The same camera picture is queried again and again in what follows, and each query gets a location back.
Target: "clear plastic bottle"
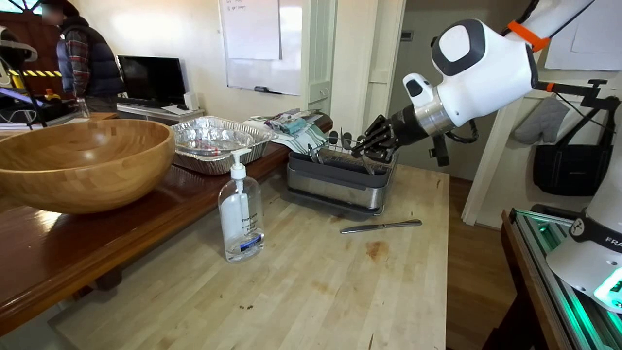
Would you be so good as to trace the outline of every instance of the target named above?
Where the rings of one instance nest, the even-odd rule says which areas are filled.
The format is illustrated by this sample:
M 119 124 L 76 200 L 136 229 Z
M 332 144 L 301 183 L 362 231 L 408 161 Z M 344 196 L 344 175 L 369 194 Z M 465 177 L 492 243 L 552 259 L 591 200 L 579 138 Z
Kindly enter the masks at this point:
M 218 192 L 224 255 L 227 260 L 255 257 L 264 245 L 261 189 L 239 161 L 249 148 L 233 152 L 231 179 Z

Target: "wooden bowl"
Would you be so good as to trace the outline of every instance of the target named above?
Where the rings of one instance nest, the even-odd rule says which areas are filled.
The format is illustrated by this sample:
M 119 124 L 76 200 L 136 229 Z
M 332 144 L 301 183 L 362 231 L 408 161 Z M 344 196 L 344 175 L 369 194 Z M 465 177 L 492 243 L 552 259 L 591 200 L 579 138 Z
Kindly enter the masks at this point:
M 0 198 L 91 214 L 148 194 L 173 161 L 173 134 L 154 120 L 101 119 L 0 140 Z

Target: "whiteboard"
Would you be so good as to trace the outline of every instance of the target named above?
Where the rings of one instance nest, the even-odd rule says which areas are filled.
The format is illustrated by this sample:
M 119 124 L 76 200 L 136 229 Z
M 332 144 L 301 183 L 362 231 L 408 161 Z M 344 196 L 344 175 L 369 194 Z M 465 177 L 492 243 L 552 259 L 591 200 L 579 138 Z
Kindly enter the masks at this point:
M 278 60 L 278 0 L 220 0 L 227 58 Z
M 227 87 L 251 89 L 251 91 L 264 87 L 266 91 L 272 91 L 278 95 L 299 95 L 303 0 L 278 2 L 278 37 L 280 37 L 280 58 L 276 60 L 226 56 Z
M 552 39 L 544 68 L 622 70 L 620 14 L 620 0 L 595 0 Z

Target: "person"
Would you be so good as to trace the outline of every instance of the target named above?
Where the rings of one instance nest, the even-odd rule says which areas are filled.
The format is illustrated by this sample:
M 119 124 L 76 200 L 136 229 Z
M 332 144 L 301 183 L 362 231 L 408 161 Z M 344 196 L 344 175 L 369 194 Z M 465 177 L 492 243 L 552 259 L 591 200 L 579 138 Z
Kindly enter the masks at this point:
M 117 111 L 123 78 L 109 43 L 68 0 L 41 0 L 41 8 L 60 29 L 56 43 L 62 89 L 89 111 Z

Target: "knife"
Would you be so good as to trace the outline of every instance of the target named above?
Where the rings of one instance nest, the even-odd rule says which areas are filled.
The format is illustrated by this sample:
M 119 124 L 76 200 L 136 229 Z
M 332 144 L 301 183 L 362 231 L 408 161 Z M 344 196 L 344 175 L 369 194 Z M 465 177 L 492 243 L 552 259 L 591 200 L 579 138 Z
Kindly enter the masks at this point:
M 404 220 L 404 222 L 381 222 L 381 224 L 367 224 L 367 225 L 350 225 L 350 227 L 344 227 L 342 233 L 373 231 L 373 229 L 404 227 L 404 225 L 422 225 L 422 220 Z

